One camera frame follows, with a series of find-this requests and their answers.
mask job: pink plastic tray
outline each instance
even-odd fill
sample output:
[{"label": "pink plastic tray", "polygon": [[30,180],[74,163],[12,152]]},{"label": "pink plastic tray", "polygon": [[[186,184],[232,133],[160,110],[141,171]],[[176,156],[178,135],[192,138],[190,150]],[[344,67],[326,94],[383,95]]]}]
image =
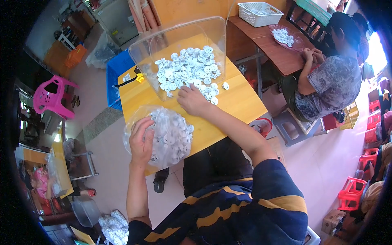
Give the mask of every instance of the pink plastic tray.
[{"label": "pink plastic tray", "polygon": [[[304,43],[304,41],[302,40],[302,38],[301,38],[300,36],[298,36],[296,33],[292,32],[289,28],[285,27],[284,25],[275,24],[275,25],[269,25],[268,27],[269,27],[269,29],[270,29],[270,33],[271,33],[271,35],[272,35],[272,38],[273,38],[278,44],[280,44],[282,47],[284,47],[284,48],[286,48],[286,49],[289,49],[289,50],[294,50],[294,51],[297,51],[297,52],[302,52],[303,49],[305,48],[305,43]],[[283,44],[283,43],[277,41],[277,40],[274,38],[274,34],[272,33],[272,30],[275,30],[275,29],[282,29],[282,28],[287,30],[287,34],[289,34],[290,36],[293,36],[293,37],[294,37],[294,43],[293,43],[292,47],[289,47],[289,46],[287,46],[287,44]]]}]

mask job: hand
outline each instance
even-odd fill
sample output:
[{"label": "hand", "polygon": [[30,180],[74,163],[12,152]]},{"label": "hand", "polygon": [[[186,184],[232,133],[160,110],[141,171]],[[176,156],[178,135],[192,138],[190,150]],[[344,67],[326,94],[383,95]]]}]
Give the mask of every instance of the hand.
[{"label": "hand", "polygon": [[48,180],[48,185],[53,185],[56,179],[54,177],[50,177]]},{"label": "hand", "polygon": [[212,105],[193,84],[191,84],[191,88],[187,86],[181,87],[181,90],[178,92],[177,101],[192,116],[201,116],[203,111]]},{"label": "hand", "polygon": [[322,64],[325,61],[323,52],[321,52],[321,50],[315,48],[311,51],[313,52],[313,56],[316,58],[318,64]]},{"label": "hand", "polygon": [[151,120],[151,117],[148,116],[140,119],[132,126],[131,136],[129,137],[132,153],[131,164],[145,167],[151,159],[154,130],[147,130],[147,128],[152,124],[154,124],[154,120]]},{"label": "hand", "polygon": [[308,48],[303,49],[302,56],[305,58],[306,61],[313,61],[313,52]]}]

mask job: pink plastic chair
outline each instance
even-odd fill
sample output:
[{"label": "pink plastic chair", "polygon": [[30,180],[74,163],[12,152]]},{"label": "pink plastic chair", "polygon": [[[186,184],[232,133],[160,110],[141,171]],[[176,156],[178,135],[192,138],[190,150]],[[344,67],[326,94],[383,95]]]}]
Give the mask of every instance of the pink plastic chair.
[{"label": "pink plastic chair", "polygon": [[[51,83],[55,83],[58,85],[57,93],[55,94],[45,90],[45,87]],[[75,117],[75,114],[61,104],[61,99],[64,97],[64,95],[67,95],[64,93],[65,85],[79,88],[77,84],[57,75],[54,75],[49,81],[42,83],[35,91],[33,97],[33,105],[35,112],[37,112],[38,114],[42,114],[45,110],[50,110],[57,113],[60,117],[64,119],[73,119]]]}]

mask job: white plastic basket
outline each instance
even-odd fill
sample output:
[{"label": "white plastic basket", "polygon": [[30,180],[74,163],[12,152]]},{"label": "white plastic basket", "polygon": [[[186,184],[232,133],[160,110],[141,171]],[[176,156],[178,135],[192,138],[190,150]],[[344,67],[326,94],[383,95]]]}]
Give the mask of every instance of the white plastic basket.
[{"label": "white plastic basket", "polygon": [[[239,7],[239,16],[244,21],[254,27],[277,24],[283,13],[272,5],[265,2],[247,2],[237,4]],[[266,15],[259,15],[252,10],[266,12]]]}]

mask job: cardboard box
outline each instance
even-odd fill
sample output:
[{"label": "cardboard box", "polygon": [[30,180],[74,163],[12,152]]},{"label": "cardboard box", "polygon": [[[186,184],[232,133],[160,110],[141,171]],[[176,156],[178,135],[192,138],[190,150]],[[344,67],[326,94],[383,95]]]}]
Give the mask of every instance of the cardboard box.
[{"label": "cardboard box", "polygon": [[371,91],[368,93],[369,103],[379,99],[380,90],[378,87],[372,87]]},{"label": "cardboard box", "polygon": [[323,219],[323,225],[321,231],[332,236],[336,232],[335,228],[340,221],[346,216],[346,212],[332,209]]}]

